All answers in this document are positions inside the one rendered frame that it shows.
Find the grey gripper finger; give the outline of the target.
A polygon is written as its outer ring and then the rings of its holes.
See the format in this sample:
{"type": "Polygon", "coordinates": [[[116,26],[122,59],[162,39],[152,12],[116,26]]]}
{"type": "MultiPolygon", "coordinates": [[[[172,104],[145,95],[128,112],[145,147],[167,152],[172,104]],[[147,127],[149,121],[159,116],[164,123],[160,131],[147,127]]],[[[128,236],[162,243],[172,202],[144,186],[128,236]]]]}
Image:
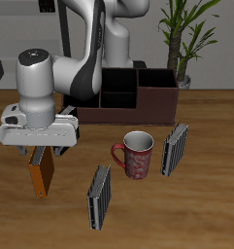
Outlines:
{"type": "Polygon", "coordinates": [[[67,150],[68,147],[62,147],[62,146],[53,147],[53,153],[56,157],[61,157],[67,150]]]}
{"type": "Polygon", "coordinates": [[[25,147],[23,147],[23,146],[17,146],[16,145],[16,148],[19,150],[19,154],[21,155],[21,156],[26,156],[26,148],[25,147]]]}

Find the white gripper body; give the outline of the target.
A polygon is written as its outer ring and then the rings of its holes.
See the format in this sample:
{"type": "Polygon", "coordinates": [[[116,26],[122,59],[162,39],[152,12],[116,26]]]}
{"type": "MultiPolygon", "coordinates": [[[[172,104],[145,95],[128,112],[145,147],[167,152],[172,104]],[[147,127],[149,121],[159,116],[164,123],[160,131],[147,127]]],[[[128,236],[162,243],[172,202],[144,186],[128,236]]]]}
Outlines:
{"type": "Polygon", "coordinates": [[[0,142],[3,145],[74,147],[78,139],[77,108],[71,105],[56,114],[54,122],[46,128],[28,128],[26,116],[17,105],[8,105],[1,116],[0,142]]]}

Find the orange book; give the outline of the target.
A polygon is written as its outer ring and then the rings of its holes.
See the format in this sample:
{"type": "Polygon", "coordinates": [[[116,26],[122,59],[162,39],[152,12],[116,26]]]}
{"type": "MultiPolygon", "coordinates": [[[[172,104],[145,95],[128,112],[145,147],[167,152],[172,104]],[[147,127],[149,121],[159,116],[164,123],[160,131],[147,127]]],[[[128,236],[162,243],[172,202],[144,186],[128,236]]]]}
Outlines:
{"type": "Polygon", "coordinates": [[[50,146],[36,146],[28,162],[28,168],[36,197],[46,197],[54,172],[50,146]]]}

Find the black and white striped book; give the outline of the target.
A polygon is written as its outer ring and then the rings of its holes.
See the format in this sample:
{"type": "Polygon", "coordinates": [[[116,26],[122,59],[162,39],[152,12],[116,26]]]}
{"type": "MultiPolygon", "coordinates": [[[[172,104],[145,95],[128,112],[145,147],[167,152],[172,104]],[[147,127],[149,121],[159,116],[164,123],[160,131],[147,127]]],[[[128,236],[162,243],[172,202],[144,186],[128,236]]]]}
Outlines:
{"type": "Polygon", "coordinates": [[[184,155],[188,125],[178,123],[164,140],[160,173],[167,177],[173,172],[184,155]]]}
{"type": "Polygon", "coordinates": [[[102,229],[111,196],[111,167],[98,164],[86,196],[89,226],[92,229],[102,229]]]}

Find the dark brown desk caddy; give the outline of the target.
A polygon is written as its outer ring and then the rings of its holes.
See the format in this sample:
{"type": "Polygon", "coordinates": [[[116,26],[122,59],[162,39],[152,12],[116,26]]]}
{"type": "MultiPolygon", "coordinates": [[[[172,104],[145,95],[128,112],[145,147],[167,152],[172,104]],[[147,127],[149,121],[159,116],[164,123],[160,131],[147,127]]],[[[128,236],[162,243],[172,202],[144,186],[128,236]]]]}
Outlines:
{"type": "Polygon", "coordinates": [[[87,101],[62,96],[81,125],[174,125],[179,87],[171,69],[103,68],[102,87],[87,101]]]}

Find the red patterned mug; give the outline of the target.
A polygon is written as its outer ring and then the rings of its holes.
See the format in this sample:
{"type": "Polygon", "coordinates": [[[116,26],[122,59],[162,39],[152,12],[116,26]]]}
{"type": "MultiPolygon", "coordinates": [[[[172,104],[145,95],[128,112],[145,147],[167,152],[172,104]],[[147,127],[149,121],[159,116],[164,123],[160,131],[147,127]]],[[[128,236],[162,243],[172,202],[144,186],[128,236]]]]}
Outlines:
{"type": "Polygon", "coordinates": [[[148,133],[131,131],[124,136],[122,144],[116,143],[112,146],[111,154],[130,179],[141,180],[148,175],[153,144],[153,138],[148,133]],[[124,161],[115,155],[116,149],[123,151],[124,161]]]}

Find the green pot plant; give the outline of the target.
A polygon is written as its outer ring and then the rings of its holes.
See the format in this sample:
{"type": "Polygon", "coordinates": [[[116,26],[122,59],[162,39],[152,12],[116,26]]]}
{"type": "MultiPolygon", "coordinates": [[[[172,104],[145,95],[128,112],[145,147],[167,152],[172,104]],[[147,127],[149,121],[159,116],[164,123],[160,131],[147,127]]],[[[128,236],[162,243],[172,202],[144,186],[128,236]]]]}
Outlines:
{"type": "Polygon", "coordinates": [[[211,40],[215,28],[209,29],[202,37],[199,37],[205,20],[195,26],[190,26],[207,10],[215,6],[220,0],[209,0],[202,4],[203,0],[189,10],[187,0],[168,0],[169,12],[161,9],[165,15],[160,22],[164,23],[168,30],[163,30],[166,38],[164,43],[169,47],[167,68],[173,69],[179,89],[189,89],[191,79],[185,74],[188,62],[200,58],[198,52],[204,47],[215,44],[217,40],[211,40]]]}

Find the black upright post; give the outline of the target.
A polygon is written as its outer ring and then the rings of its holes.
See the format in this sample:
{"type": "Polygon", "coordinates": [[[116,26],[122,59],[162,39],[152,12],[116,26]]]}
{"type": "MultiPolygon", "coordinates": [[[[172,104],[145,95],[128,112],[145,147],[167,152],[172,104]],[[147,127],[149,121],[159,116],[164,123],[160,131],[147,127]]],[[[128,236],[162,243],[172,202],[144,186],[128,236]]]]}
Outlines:
{"type": "Polygon", "coordinates": [[[70,38],[69,38],[66,5],[63,3],[62,0],[57,0],[57,5],[58,5],[58,12],[59,12],[59,22],[60,22],[63,54],[67,57],[70,57],[71,48],[70,48],[70,38]]]}

